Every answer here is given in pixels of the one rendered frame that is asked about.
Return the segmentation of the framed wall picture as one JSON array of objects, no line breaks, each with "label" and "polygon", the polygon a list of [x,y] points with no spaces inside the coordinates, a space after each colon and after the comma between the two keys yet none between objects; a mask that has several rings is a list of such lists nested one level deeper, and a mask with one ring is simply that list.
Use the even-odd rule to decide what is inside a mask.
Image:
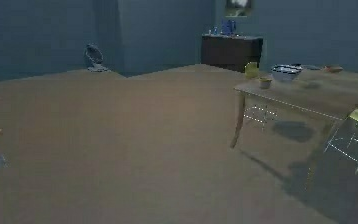
[{"label": "framed wall picture", "polygon": [[227,17],[245,17],[253,10],[253,0],[226,0],[225,15]]}]

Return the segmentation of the brown wooden dining table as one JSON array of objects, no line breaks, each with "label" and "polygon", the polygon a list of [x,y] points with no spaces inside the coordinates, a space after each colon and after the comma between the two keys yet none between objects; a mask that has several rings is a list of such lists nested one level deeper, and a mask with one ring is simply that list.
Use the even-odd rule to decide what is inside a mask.
[{"label": "brown wooden dining table", "polygon": [[246,99],[253,98],[322,121],[323,126],[314,147],[317,151],[325,146],[329,136],[358,103],[358,74],[302,71],[291,82],[273,80],[268,89],[261,89],[258,79],[249,79],[235,86],[234,90],[238,94],[238,116],[231,148],[236,146],[243,127]]}]

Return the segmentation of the dark brown sideboard cabinet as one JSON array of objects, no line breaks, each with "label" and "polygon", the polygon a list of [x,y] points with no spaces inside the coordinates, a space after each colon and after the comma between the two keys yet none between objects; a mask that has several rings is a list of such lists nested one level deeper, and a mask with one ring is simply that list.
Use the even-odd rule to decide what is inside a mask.
[{"label": "dark brown sideboard cabinet", "polygon": [[237,72],[245,72],[249,62],[260,64],[263,39],[203,35],[201,63]]}]

